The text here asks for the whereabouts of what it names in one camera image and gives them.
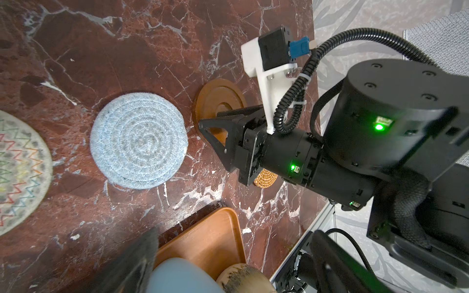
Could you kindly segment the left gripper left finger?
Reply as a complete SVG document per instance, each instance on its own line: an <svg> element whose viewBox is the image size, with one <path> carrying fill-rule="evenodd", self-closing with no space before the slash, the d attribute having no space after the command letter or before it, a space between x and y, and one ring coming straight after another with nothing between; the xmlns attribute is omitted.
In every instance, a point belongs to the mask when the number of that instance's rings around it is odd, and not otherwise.
<svg viewBox="0 0 469 293"><path fill-rule="evenodd" d="M87 284L89 293L144 293L159 247L157 228L145 232Z"/></svg>

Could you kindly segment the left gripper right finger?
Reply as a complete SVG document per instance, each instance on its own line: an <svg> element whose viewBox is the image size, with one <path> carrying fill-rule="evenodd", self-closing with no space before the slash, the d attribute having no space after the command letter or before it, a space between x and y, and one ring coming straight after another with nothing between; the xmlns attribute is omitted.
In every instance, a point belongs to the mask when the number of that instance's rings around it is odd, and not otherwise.
<svg viewBox="0 0 469 293"><path fill-rule="evenodd" d="M326 233L322 231L313 233L311 249L321 293L390 293L392 291Z"/></svg>

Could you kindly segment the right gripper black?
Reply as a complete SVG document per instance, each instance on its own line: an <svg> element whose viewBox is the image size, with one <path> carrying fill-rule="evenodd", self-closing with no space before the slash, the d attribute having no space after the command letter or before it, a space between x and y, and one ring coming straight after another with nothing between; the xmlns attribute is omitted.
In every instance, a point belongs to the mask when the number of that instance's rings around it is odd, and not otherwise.
<svg viewBox="0 0 469 293"><path fill-rule="evenodd" d="M261 156L266 139L266 122L262 105L219 112L216 118L199 122L199 131L212 146L226 171L239 170L238 181L250 186L260 174ZM241 119L250 120L244 127ZM211 129L227 132L225 144L211 133Z"/></svg>

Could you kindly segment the brown wooden coaster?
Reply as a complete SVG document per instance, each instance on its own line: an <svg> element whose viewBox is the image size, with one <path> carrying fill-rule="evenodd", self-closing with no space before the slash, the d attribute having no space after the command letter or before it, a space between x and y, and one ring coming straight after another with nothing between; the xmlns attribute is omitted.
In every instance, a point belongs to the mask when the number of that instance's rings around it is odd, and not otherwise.
<svg viewBox="0 0 469 293"><path fill-rule="evenodd" d="M192 120L200 139L209 144L199 130L199 121L216 118L219 112L232 111L247 107L241 90L227 79L214 79L199 91L192 107Z"/></svg>

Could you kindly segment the white and blue mug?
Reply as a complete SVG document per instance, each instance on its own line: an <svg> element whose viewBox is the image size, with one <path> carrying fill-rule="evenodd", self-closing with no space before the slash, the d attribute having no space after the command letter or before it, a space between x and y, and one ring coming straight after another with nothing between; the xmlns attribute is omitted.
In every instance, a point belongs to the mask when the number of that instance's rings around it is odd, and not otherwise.
<svg viewBox="0 0 469 293"><path fill-rule="evenodd" d="M201 268L183 258L170 258L152 272L147 293L223 293Z"/></svg>

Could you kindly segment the blue grey woven coaster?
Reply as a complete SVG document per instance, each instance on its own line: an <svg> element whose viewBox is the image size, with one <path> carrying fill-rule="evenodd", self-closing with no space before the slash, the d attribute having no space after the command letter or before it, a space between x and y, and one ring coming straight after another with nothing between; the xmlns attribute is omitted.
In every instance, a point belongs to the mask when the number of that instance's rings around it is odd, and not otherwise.
<svg viewBox="0 0 469 293"><path fill-rule="evenodd" d="M109 102L90 133L96 166L112 183L151 189L170 180L188 150L181 112L157 94L134 92Z"/></svg>

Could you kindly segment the cream woven zigzag coaster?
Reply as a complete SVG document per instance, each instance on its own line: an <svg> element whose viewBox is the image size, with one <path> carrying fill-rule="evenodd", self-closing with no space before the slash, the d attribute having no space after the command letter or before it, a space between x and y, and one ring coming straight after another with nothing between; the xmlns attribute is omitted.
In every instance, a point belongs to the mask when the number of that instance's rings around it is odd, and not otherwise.
<svg viewBox="0 0 469 293"><path fill-rule="evenodd" d="M53 179L50 150L32 127L1 112L1 235L41 204Z"/></svg>

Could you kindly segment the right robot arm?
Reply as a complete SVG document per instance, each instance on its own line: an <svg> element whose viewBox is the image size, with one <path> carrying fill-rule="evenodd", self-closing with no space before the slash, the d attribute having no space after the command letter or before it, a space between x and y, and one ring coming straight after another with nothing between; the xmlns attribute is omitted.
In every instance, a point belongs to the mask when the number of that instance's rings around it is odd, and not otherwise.
<svg viewBox="0 0 469 293"><path fill-rule="evenodd" d="M402 54L354 65L298 129L323 57L364 40ZM198 118L200 135L248 186L262 170L346 210L373 202L367 235L390 256L449 288L469 285L469 79L443 71L402 37L375 28L316 46L280 27L245 43L262 103Z"/></svg>

